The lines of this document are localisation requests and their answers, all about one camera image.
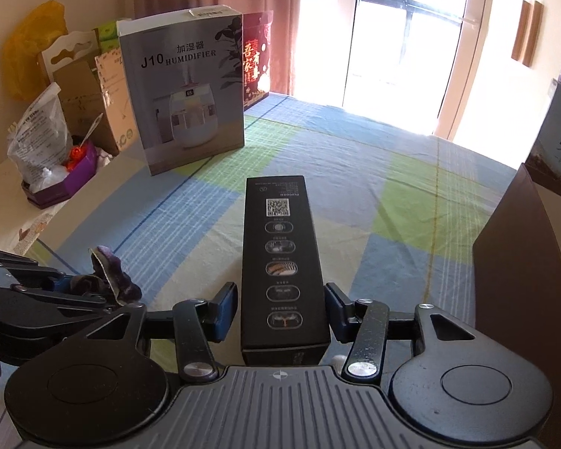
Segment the dark brown hair scrunchie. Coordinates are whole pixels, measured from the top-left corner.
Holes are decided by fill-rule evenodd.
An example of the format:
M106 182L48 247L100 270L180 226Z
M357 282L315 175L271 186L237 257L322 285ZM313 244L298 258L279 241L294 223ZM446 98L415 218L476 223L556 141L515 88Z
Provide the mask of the dark brown hair scrunchie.
M70 293L103 298L107 304L125 306L141 301L141 288L122 270L121 260L107 247L89 249L93 271L71 278Z

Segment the black Flyco product box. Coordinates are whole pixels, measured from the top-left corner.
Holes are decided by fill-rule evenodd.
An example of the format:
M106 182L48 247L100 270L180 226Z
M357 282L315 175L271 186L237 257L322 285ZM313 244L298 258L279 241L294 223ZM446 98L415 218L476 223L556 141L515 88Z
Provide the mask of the black Flyco product box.
M246 180L240 300L247 366L321 361L330 329L304 176Z

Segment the white floral cloth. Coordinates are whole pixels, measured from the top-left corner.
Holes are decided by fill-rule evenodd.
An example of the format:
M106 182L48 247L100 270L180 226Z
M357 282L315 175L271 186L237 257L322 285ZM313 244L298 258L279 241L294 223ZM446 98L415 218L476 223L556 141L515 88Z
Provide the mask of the white floral cloth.
M76 233L81 237L81 254L90 247L105 244L106 220L97 225L92 214L111 199L114 192L141 165L126 153L100 166L96 175L71 199L38 209L27 201L21 177L11 161L0 165L0 250L31 257L43 265L55 261L54 253L64 253L64 243Z

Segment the purple small box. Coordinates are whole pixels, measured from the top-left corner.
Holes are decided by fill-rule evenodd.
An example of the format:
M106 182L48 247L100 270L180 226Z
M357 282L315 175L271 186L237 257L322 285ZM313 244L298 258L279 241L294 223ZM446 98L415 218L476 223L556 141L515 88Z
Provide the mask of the purple small box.
M96 174L98 154L92 142L87 142L83 149L85 156L71 170L64 169L67 173L62 180L45 187L38 192L30 190L28 183L21 182L21 188L27 201L38 209L46 209L70 199L81 190Z

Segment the clear plastic bag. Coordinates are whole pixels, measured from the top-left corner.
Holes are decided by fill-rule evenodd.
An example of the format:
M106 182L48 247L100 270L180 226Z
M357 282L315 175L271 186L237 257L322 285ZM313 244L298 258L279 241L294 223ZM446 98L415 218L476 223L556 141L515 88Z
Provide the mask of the clear plastic bag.
M64 163L73 142L58 98L60 92L58 84L51 83L8 135L7 155L33 192L49 187L67 174Z

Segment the red small toy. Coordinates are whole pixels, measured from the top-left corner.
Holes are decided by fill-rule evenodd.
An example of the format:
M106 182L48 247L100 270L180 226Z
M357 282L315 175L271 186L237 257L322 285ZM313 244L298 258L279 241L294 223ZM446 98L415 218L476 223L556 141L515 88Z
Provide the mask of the red small toy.
M70 152L68 152L68 160L64 163L64 167L68 170L68 172L73 171L82 159L86 157L88 153L89 139L99 126L103 116L104 114L98 114L92 125L89 127L89 130L85 134L83 140L78 145L71 147Z

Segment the large brown storage box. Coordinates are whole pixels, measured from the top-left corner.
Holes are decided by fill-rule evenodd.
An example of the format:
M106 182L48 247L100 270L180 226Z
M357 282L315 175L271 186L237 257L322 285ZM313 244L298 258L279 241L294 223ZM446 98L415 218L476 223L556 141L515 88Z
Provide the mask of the large brown storage box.
M478 234L472 255L475 326L546 375L554 404L539 440L561 448L561 249L526 166Z

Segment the checkered tablecloth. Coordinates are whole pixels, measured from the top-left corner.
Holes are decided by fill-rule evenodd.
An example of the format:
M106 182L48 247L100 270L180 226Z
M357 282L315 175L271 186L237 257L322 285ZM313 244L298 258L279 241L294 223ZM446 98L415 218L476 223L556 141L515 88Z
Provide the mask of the checkered tablecloth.
M274 94L248 110L241 149L152 175L118 155L54 215L29 256L68 274L110 247L153 310L241 279L252 176L303 176L322 276L409 312L430 302L475 319L472 246L509 166L449 141Z

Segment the yellow plastic bag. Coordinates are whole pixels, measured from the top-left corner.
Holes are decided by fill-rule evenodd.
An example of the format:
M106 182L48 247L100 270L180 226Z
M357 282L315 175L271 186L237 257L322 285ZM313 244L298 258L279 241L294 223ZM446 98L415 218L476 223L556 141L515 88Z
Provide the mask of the yellow plastic bag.
M59 37L68 33L64 4L46 1L34 8L4 42L1 78L14 100L32 103L47 87L38 59Z

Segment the brown cardboard box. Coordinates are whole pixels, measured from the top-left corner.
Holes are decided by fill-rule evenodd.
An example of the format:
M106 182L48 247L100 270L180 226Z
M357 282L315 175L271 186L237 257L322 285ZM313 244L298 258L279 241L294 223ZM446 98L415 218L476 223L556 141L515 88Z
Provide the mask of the brown cardboard box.
M117 155L138 138L118 41L101 42L97 30L58 37L38 56L40 68L61 91L68 129L75 136L91 131L91 141Z

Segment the green tissue packs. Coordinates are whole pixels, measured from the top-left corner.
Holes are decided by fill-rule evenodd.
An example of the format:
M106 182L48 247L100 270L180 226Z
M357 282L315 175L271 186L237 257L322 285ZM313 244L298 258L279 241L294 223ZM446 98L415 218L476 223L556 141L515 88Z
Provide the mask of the green tissue packs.
M94 28L94 34L101 54L108 53L119 47L117 23L119 23L119 19L113 19Z

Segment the white humidifier box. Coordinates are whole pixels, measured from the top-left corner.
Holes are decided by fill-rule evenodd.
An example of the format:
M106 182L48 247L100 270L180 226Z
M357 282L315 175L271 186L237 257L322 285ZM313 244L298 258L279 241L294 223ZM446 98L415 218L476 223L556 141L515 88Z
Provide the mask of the white humidifier box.
M117 23L150 173L243 147L242 14L214 5Z

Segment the red gift bag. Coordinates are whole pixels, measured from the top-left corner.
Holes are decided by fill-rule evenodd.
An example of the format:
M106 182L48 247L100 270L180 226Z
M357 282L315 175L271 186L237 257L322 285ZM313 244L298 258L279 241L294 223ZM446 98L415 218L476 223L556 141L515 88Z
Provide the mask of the red gift bag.
M243 15L243 106L263 100L270 91L270 37L273 12Z

